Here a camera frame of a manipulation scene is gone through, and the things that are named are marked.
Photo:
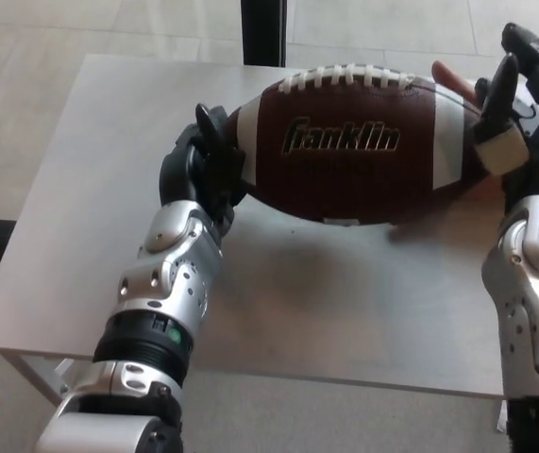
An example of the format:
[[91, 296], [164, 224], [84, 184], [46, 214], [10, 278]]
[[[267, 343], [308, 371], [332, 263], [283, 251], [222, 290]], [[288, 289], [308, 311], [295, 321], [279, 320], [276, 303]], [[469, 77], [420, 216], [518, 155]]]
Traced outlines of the robot left black hand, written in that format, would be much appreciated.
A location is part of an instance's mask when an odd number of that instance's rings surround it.
[[196, 122], [185, 127], [160, 167], [160, 203], [188, 200], [208, 214], [222, 237], [234, 219], [233, 208], [246, 195], [245, 154], [227, 139], [224, 107], [195, 107]]

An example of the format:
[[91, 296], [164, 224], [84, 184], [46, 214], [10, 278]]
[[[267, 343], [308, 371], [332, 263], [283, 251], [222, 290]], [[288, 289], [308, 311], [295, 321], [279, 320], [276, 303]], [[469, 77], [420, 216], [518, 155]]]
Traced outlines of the person's bare hand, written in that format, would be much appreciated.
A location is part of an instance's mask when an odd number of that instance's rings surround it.
[[460, 95], [469, 103], [477, 106], [478, 100], [475, 88], [465, 78], [456, 74], [442, 61], [435, 60], [431, 65], [431, 75], [436, 83]]

